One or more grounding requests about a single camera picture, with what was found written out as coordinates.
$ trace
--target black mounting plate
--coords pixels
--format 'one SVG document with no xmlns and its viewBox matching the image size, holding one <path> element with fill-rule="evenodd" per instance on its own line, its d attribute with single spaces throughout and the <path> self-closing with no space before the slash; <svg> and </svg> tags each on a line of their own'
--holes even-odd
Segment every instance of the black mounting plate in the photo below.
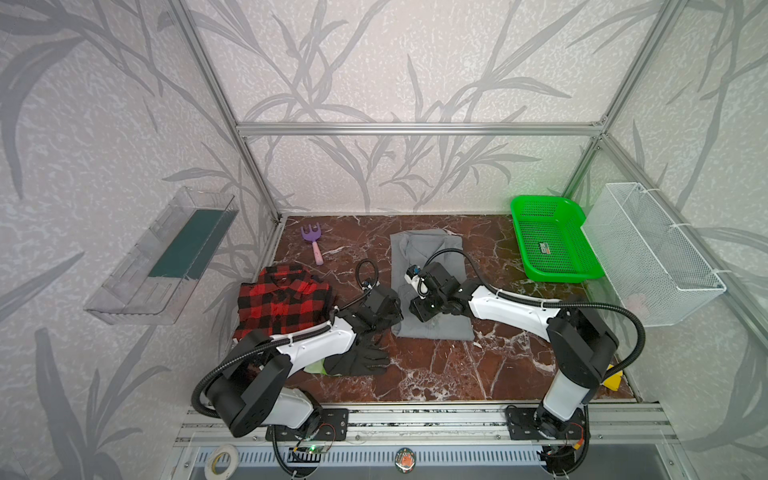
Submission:
<svg viewBox="0 0 768 480">
<path fill-rule="evenodd" d="M 333 428 L 329 427 L 328 425 L 322 425 L 319 429 L 317 434 L 313 437 L 314 440 L 318 441 L 331 441 L 334 442 L 341 442 L 343 440 L 346 440 L 346 429 L 347 429 L 347 423 L 349 421 L 349 410 L 348 409 L 323 409 L 320 412 L 320 424 L 327 423 L 328 425 L 333 425 Z M 277 441 L 278 442 L 293 442 L 296 443 L 300 437 L 301 434 L 298 430 L 289 429 L 286 426 L 283 425 L 275 425 L 274 429 L 267 429 L 266 430 L 266 440 L 268 442 L 272 441 L 272 431 L 276 432 L 277 434 Z M 336 437 L 334 438 L 333 432 L 336 430 Z"/>
<path fill-rule="evenodd" d="M 511 440 L 552 440 L 542 435 L 536 428 L 534 423 L 535 413 L 536 407 L 526 408 L 510 405 L 505 409 L 504 417 L 507 419 L 507 429 L 509 430 L 509 438 Z M 555 439 L 565 440 L 567 436 L 569 440 L 579 440 L 581 430 L 575 425 L 571 425 L 571 422 L 584 428 L 584 411 L 576 409 L 568 423 L 568 428 L 558 433 Z"/>
</svg>

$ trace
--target gray cloth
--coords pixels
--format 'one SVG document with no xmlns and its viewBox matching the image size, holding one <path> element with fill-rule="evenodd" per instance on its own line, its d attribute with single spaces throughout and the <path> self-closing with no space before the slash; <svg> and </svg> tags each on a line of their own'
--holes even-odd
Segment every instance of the gray cloth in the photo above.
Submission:
<svg viewBox="0 0 768 480">
<path fill-rule="evenodd" d="M 428 322 L 421 322 L 408 311 L 416 290 L 406 282 L 406 270 L 411 265 L 424 266 L 430 256 L 443 248 L 462 248 L 462 238 L 442 229 L 410 230 L 390 235 L 392 241 L 392 289 L 400 295 L 402 322 L 392 327 L 396 336 L 435 340 L 473 340 L 472 321 L 466 316 L 438 313 Z M 433 262 L 440 262 L 459 282 L 467 280 L 464 257 L 444 253 Z"/>
</svg>

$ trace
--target pink handle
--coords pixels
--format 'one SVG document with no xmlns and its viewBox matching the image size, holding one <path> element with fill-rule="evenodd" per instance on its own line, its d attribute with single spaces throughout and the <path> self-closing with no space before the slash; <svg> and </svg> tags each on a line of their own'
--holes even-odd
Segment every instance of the pink handle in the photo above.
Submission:
<svg viewBox="0 0 768 480">
<path fill-rule="evenodd" d="M 317 246 L 317 242 L 312 242 L 312 251 L 315 253 L 315 263 L 317 266 L 323 265 L 323 255 L 320 254 L 320 247 Z"/>
</svg>

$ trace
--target roll of tape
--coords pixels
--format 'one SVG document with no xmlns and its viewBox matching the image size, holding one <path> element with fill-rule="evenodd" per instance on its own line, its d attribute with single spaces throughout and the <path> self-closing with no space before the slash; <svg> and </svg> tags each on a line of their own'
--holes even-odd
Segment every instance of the roll of tape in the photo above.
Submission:
<svg viewBox="0 0 768 480">
<path fill-rule="evenodd" d="M 221 473 L 216 473 L 214 467 L 221 460 L 224 454 L 230 456 L 230 464 Z M 214 453 L 210 454 L 208 461 L 205 462 L 205 480 L 227 480 L 237 470 L 237 466 L 240 464 L 240 453 L 235 448 L 235 445 L 225 443 L 218 449 L 214 450 Z"/>
</svg>

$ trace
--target brown marble tabletop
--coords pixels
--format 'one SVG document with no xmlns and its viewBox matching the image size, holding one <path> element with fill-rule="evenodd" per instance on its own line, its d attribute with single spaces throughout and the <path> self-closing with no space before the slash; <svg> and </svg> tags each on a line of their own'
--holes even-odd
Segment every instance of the brown marble tabletop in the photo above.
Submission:
<svg viewBox="0 0 768 480">
<path fill-rule="evenodd" d="M 320 224 L 318 240 L 325 263 L 316 266 L 311 244 L 300 227 Z M 277 247 L 276 263 L 299 262 L 331 283 L 336 304 L 360 294 L 355 265 L 376 261 L 379 281 L 389 285 L 392 266 L 389 235 L 404 230 L 442 228 L 461 235 L 464 251 L 494 286 L 544 298 L 584 295 L 581 285 L 539 283 L 524 273 L 510 216 L 397 215 L 360 217 L 291 217 Z M 467 264 L 467 274 L 475 274 Z M 300 387 L 319 402 L 402 402 L 466 400 L 538 400 L 549 389 L 557 367 L 548 343 L 513 326 L 473 320 L 475 340 L 409 339 L 387 331 L 381 345 L 392 364 L 381 376 L 328 377 L 297 372 L 288 386 Z M 601 387 L 598 398 L 631 399 L 622 380 L 618 392 Z"/>
</svg>

